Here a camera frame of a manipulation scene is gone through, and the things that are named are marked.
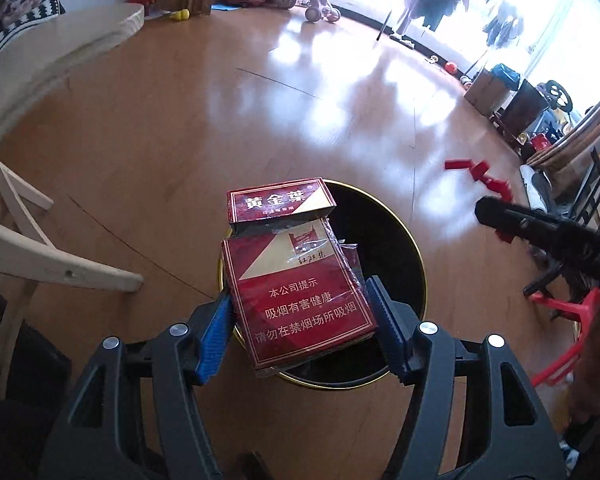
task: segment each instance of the cigarette pack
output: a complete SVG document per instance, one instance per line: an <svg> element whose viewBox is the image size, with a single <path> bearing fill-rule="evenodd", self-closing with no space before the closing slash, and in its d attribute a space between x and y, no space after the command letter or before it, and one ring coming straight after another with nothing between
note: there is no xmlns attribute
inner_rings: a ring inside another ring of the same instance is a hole
<svg viewBox="0 0 600 480"><path fill-rule="evenodd" d="M237 189L227 193L227 202L229 224L235 232L240 232L238 227L244 222L268 223L282 217L314 220L327 216L336 205L321 178Z"/></svg>
<svg viewBox="0 0 600 480"><path fill-rule="evenodd" d="M223 242L234 307L256 370L371 334L362 286L326 219Z"/></svg>

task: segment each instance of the trash can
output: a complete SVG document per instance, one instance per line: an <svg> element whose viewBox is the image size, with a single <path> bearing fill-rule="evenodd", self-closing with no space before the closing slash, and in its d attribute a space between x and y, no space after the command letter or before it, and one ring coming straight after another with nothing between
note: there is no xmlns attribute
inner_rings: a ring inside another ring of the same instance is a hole
<svg viewBox="0 0 600 480"><path fill-rule="evenodd" d="M411 305L420 319L427 303L427 282L420 251L407 227L382 202L353 186L325 180L336 202L329 214L338 239L358 244L365 279L378 275L392 300ZM220 287L224 285L219 265ZM236 336L243 342L238 330ZM285 372L280 376L300 386L347 390L370 384L389 368L373 336Z"/></svg>
<svg viewBox="0 0 600 480"><path fill-rule="evenodd" d="M549 103L544 96L525 79L520 85L520 90L500 116L500 120L511 135L517 137L548 108Z"/></svg>

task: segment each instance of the yellow ball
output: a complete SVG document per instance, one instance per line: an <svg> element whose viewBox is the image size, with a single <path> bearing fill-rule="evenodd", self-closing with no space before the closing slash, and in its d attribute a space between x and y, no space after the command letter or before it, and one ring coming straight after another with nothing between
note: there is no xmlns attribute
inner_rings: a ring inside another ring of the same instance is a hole
<svg viewBox="0 0 600 480"><path fill-rule="evenodd" d="M177 10L176 12L174 12L173 14L171 14L169 17L174 22L181 22L183 20L188 20L189 16L190 16L189 9L182 9L182 10Z"/></svg>

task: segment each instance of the wooden chair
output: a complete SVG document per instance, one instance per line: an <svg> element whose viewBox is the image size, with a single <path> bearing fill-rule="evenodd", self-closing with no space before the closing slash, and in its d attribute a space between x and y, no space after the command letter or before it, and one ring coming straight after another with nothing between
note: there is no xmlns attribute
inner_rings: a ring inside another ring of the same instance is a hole
<svg viewBox="0 0 600 480"><path fill-rule="evenodd" d="M121 4L62 14L13 38L0 51L0 139L78 64L135 34L142 6ZM53 201L0 162L0 288L8 278L26 280L0 319L0 399L6 392L13 348L39 282L133 292L142 276L66 253L51 242L26 202L45 210ZM2 224L2 205L19 232Z"/></svg>

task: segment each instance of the plant pot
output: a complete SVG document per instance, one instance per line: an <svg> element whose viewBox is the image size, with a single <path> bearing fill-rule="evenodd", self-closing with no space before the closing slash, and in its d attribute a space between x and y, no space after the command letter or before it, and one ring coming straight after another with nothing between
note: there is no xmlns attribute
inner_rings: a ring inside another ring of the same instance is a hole
<svg viewBox="0 0 600 480"><path fill-rule="evenodd" d="M427 280L420 251L407 227L382 202L368 193L325 180L337 204L329 214L338 239L358 243L365 279L377 275L392 300L411 305L420 319L427 307ZM218 266L224 286L222 259ZM242 334L235 336L242 344ZM348 390L378 380L389 371L376 336L337 350L279 375L299 386L319 390Z"/></svg>

